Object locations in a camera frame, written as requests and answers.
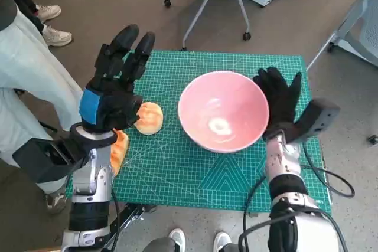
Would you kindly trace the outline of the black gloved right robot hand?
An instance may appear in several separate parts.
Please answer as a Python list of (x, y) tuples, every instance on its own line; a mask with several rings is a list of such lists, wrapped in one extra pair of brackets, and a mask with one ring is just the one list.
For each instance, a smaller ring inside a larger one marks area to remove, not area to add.
[(260, 68), (253, 81), (260, 87), (268, 101), (269, 121), (265, 134), (292, 127), (301, 94), (302, 73), (296, 73), (292, 83), (288, 84), (277, 68)]

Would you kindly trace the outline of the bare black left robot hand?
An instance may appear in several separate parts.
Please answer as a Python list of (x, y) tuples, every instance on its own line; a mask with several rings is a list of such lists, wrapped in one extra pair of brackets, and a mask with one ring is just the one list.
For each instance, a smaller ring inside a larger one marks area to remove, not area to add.
[(87, 83), (79, 106), (83, 128), (103, 133), (124, 130), (138, 119), (142, 97), (134, 93), (143, 76), (155, 34), (147, 32), (133, 50), (139, 34), (136, 24), (126, 26), (110, 44), (103, 44), (95, 61), (93, 78)]

